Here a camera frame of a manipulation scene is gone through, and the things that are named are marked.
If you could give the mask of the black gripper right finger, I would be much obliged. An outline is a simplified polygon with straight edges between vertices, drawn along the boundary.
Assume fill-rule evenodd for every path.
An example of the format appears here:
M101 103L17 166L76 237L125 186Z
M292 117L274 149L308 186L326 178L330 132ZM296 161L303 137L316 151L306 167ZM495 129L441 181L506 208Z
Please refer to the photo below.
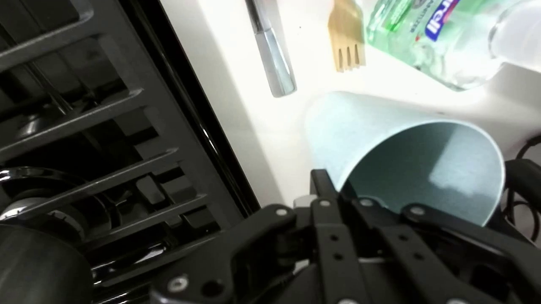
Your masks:
M404 277L413 304L541 304L539 252L423 205L399 215L355 200L367 242Z

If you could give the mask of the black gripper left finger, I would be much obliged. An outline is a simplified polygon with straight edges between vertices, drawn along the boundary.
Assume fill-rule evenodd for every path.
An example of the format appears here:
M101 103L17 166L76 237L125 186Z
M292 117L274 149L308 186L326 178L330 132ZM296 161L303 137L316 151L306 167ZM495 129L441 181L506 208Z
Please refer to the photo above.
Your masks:
M311 225L325 304L363 304L362 272L350 230L342 220L338 193L325 169L311 172Z

